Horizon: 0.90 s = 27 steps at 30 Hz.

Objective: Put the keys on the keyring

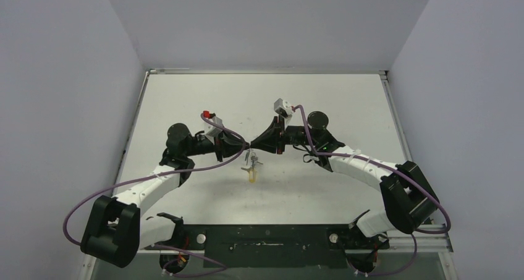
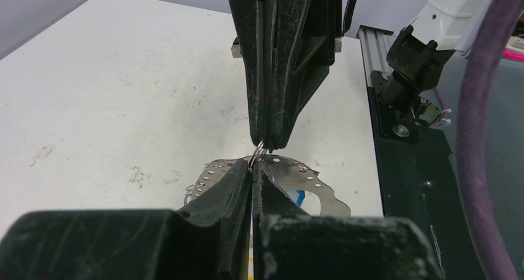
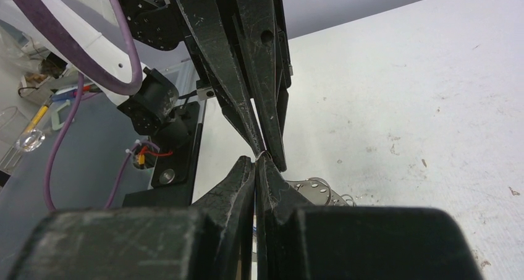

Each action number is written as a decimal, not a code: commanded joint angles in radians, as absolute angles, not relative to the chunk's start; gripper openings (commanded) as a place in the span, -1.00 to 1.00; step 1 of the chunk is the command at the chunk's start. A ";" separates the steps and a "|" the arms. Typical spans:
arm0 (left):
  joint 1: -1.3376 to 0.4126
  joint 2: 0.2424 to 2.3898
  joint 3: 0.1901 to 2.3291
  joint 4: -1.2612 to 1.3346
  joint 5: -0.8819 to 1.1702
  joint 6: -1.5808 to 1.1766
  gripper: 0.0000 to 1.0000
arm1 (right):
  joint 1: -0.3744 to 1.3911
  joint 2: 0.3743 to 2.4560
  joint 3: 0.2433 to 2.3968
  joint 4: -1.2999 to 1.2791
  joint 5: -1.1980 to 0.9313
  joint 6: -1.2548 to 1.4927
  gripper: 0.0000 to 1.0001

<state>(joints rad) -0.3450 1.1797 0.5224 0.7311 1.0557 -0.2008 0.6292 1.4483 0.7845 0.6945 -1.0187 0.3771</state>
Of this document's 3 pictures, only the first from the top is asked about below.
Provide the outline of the yellow key tag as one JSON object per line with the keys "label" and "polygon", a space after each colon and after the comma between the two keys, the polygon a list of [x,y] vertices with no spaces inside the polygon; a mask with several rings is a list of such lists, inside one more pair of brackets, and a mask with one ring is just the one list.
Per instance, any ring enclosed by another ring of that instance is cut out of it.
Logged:
{"label": "yellow key tag", "polygon": [[248,181],[249,183],[255,183],[257,178],[257,171],[256,169],[251,169],[248,171]]}

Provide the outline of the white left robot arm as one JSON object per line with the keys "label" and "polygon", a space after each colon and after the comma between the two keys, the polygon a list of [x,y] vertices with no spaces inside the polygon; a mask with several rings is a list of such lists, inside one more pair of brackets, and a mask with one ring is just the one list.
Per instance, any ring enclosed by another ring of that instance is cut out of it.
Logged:
{"label": "white left robot arm", "polygon": [[214,154],[220,164],[240,156],[249,144],[237,133],[207,126],[207,131],[192,135],[183,123],[167,131],[166,149],[153,172],[129,182],[129,189],[112,197],[102,195],[93,203],[80,241],[83,253],[117,267],[126,267],[141,249],[162,242],[168,249],[179,248],[184,232],[178,226],[182,218],[158,213],[149,218],[144,214],[167,193],[183,185],[198,168],[192,156]]}

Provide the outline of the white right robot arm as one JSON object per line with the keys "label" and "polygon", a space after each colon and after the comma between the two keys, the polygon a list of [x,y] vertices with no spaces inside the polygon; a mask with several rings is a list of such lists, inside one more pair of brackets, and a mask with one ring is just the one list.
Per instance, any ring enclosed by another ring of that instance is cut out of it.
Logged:
{"label": "white right robot arm", "polygon": [[311,112],[306,122],[286,125],[284,117],[278,115],[250,146],[277,155],[283,154],[287,145],[303,146],[319,167],[377,190],[383,206],[353,220],[349,232],[353,246],[365,248],[374,236],[391,230],[411,234],[437,211],[439,200],[417,164],[375,161],[359,153],[334,138],[327,130],[329,118],[321,111]]}

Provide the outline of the perforated metal key plate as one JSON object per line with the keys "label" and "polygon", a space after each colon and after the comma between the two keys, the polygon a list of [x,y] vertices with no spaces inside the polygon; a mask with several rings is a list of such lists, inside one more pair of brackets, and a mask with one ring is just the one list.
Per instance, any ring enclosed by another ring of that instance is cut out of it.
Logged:
{"label": "perforated metal key plate", "polygon": [[245,162],[246,165],[241,168],[241,170],[249,172],[249,173],[255,173],[256,170],[263,165],[263,163],[259,160],[258,155],[255,153],[253,149],[247,150],[245,154]]}

